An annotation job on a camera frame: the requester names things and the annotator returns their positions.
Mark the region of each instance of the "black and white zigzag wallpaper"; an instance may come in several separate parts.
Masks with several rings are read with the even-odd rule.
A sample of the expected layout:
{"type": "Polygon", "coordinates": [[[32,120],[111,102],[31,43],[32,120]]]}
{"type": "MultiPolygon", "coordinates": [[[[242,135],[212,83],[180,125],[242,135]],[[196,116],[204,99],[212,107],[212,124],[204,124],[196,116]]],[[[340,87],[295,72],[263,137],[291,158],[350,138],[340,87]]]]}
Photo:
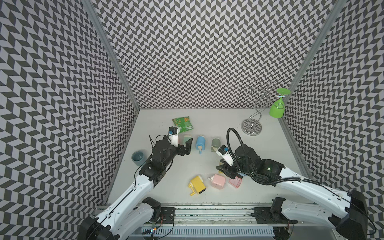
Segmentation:
{"type": "Polygon", "coordinates": [[[79,0],[0,9],[0,239],[76,239],[136,113],[79,0]]]}
{"type": "Polygon", "coordinates": [[[92,0],[140,108],[251,108],[288,87],[334,0],[92,0]]]}
{"type": "Polygon", "coordinates": [[[347,2],[287,108],[314,177],[363,192],[376,239],[384,239],[383,10],[382,0],[347,2]]]}

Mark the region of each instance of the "yellow toy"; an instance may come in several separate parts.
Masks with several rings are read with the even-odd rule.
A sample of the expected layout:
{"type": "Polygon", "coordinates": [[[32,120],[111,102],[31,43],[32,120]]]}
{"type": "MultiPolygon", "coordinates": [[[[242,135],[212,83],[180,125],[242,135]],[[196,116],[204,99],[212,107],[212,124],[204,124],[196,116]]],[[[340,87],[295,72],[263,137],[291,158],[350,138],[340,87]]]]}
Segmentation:
{"type": "Polygon", "coordinates": [[[201,178],[201,176],[196,176],[194,179],[192,179],[189,182],[188,187],[190,187],[193,191],[193,193],[190,194],[191,196],[195,195],[196,192],[197,194],[200,194],[205,191],[205,185],[203,183],[203,179],[201,178]]]}

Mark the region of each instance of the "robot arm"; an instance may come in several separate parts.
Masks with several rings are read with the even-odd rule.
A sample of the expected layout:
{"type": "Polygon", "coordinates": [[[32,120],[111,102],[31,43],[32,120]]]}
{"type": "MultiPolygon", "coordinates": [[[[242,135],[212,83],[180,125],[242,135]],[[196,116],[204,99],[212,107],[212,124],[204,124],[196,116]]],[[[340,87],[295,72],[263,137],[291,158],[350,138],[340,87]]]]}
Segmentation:
{"type": "Polygon", "coordinates": [[[78,240],[125,240],[144,223],[161,217],[161,203],[150,197],[134,207],[161,181],[176,155],[190,154],[192,138],[185,146],[179,145],[178,133],[177,127],[170,127],[169,135],[156,142],[151,156],[127,190],[96,218],[83,220],[78,240]]]}
{"type": "Polygon", "coordinates": [[[227,132],[228,147],[222,145],[216,152],[223,157],[223,165],[216,168],[234,179],[238,172],[248,175],[263,185],[278,186],[291,190],[316,204],[300,204],[284,198],[275,198],[271,215],[276,222],[307,220],[335,229],[350,240],[366,239],[367,206],[366,198],[358,191],[345,192],[327,187],[285,167],[271,159],[261,159],[253,148],[243,144],[233,128],[227,132]],[[229,132],[233,131],[240,141],[240,147],[232,152],[229,145],[229,132]]]}

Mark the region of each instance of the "transparent pink box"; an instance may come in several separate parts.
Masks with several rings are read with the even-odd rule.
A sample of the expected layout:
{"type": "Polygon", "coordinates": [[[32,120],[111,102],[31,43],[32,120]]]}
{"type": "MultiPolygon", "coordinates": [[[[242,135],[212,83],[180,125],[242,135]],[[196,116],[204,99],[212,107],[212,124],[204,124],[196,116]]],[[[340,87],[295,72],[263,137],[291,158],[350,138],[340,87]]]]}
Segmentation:
{"type": "Polygon", "coordinates": [[[235,179],[229,179],[229,183],[238,188],[243,180],[239,177],[235,177],[235,179]]]}

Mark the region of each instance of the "blue spray bottle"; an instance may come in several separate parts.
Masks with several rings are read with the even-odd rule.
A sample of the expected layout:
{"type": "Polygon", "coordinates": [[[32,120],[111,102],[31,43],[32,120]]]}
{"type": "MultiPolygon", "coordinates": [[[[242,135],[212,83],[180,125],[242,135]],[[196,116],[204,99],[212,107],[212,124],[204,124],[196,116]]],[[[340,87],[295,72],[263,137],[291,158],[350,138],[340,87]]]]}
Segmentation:
{"type": "Polygon", "coordinates": [[[197,138],[196,149],[199,151],[199,154],[201,154],[202,150],[205,150],[205,138],[204,138],[204,136],[199,136],[197,138]]]}

